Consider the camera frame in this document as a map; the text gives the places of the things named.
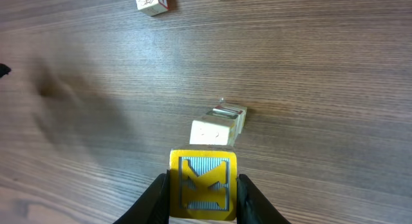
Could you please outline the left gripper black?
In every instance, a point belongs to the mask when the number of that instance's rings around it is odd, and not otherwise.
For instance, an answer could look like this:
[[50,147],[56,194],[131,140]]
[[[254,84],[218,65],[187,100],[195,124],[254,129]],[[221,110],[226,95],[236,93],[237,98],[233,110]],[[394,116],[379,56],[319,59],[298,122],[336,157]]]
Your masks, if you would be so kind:
[[6,64],[0,63],[0,78],[8,75],[11,72],[11,68]]

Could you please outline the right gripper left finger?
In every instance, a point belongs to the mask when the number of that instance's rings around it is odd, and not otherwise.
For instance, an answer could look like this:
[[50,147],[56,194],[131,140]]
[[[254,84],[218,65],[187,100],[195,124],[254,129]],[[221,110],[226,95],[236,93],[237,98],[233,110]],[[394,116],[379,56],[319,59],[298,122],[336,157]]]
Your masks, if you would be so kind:
[[170,170],[161,173],[114,224],[168,224],[170,218]]

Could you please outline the yellow sided picture block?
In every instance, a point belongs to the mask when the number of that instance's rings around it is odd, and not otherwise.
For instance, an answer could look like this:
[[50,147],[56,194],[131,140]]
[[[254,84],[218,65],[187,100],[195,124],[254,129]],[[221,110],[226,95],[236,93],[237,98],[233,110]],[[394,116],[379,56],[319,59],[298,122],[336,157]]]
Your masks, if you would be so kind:
[[216,112],[216,111],[213,111],[213,109],[208,111],[207,115],[218,117],[218,118],[226,118],[226,119],[230,119],[230,120],[235,121],[236,135],[238,135],[237,127],[236,127],[236,124],[238,123],[238,116],[237,115],[232,115],[232,114],[229,114],[229,113]]

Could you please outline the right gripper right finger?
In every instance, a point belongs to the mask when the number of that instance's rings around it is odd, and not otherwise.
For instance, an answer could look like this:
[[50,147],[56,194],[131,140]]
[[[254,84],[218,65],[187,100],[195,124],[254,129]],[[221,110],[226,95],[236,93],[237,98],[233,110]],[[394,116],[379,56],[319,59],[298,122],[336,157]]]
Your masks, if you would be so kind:
[[237,178],[237,224],[290,224],[246,174]]

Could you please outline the yellow top block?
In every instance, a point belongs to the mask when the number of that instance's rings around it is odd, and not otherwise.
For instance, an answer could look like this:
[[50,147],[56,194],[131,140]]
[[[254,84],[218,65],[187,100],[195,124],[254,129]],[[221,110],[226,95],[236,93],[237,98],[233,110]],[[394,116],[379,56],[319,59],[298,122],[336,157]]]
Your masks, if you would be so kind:
[[232,221],[236,218],[238,161],[229,145],[188,145],[169,155],[170,215]]

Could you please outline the white block teal side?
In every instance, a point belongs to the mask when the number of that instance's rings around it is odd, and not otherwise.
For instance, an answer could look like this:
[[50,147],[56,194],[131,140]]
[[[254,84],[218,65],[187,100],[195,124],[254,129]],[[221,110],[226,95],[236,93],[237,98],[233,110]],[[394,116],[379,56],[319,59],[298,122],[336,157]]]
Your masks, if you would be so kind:
[[224,102],[214,107],[213,111],[237,115],[238,116],[238,123],[236,124],[237,132],[238,134],[241,134],[244,124],[245,124],[245,118],[247,115],[247,107]]

